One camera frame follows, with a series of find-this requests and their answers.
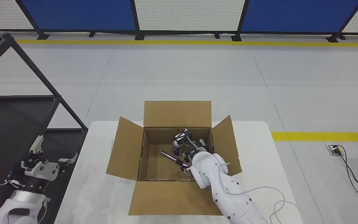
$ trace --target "yellow floor line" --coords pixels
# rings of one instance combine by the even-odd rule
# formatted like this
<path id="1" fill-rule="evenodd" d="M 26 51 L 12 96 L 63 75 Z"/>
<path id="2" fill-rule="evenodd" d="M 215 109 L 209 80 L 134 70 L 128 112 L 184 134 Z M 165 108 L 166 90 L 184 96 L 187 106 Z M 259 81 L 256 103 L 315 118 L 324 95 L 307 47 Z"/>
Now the yellow floor line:
<path id="1" fill-rule="evenodd" d="M 356 132 L 271 132 L 274 141 L 358 142 Z"/>
<path id="2" fill-rule="evenodd" d="M 269 42 L 269 41 L 212 41 L 212 40 L 16 40 L 20 44 L 91 44 L 91 45 L 241 45 L 241 46 L 333 46 L 358 47 L 358 43 L 329 43 L 329 42 Z"/>

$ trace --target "cardboard box flap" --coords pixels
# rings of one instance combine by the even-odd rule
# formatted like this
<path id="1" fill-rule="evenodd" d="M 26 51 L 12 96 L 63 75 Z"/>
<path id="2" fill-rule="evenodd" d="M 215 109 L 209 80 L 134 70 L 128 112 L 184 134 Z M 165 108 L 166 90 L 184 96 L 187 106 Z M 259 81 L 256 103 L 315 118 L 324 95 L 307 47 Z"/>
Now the cardboard box flap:
<path id="1" fill-rule="evenodd" d="M 145 127 L 211 127 L 211 101 L 146 101 Z"/>
<path id="2" fill-rule="evenodd" d="M 201 214 L 222 215 L 211 189 L 195 181 L 141 181 L 135 184 L 129 215 Z"/>
<path id="3" fill-rule="evenodd" d="M 230 115 L 213 128 L 213 140 L 215 153 L 221 155 L 225 162 L 230 162 L 228 175 L 242 172 Z"/>
<path id="4" fill-rule="evenodd" d="M 136 180 L 142 138 L 141 126 L 120 117 L 106 173 Z"/>

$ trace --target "white floor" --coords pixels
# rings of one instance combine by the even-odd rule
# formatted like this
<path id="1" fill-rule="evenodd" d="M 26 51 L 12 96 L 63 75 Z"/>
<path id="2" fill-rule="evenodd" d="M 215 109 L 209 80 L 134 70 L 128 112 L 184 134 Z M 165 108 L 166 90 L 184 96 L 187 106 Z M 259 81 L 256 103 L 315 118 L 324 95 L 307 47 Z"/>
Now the white floor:
<path id="1" fill-rule="evenodd" d="M 145 100 L 211 100 L 213 120 L 231 114 L 272 131 L 358 132 L 358 48 L 22 47 L 88 126 L 119 116 L 141 120 Z M 13 94 L 49 91 L 9 50 L 0 58 L 0 95 Z M 59 110 L 50 126 L 76 124 Z M 309 224 L 357 223 L 358 194 L 324 144 L 276 142 L 295 200 Z M 358 174 L 358 143 L 341 144 Z"/>

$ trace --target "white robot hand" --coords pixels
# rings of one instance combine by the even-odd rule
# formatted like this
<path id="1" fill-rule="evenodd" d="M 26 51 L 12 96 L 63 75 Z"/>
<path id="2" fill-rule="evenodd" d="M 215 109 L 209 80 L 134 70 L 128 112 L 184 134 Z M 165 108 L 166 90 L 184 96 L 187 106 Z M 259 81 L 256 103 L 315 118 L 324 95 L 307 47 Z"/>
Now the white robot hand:
<path id="1" fill-rule="evenodd" d="M 268 224 L 239 182 L 227 175 L 227 165 L 217 153 L 197 153 L 188 169 L 201 189 L 211 186 L 213 201 L 230 223 Z"/>

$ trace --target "open cardboard box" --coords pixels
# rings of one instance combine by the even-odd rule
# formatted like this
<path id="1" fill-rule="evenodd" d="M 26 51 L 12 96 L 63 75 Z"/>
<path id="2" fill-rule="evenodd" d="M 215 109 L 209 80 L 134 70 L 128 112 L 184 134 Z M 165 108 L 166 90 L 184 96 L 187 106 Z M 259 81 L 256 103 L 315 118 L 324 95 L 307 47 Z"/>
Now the open cardboard box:
<path id="1" fill-rule="evenodd" d="M 136 180 L 130 215 L 222 215 L 210 188 L 201 190 L 179 165 L 160 154 L 173 155 L 174 136 L 183 128 L 230 162 L 229 175 L 242 171 L 231 117 L 211 128 L 210 101 L 146 101 L 144 127 L 120 118 L 106 172 Z"/>

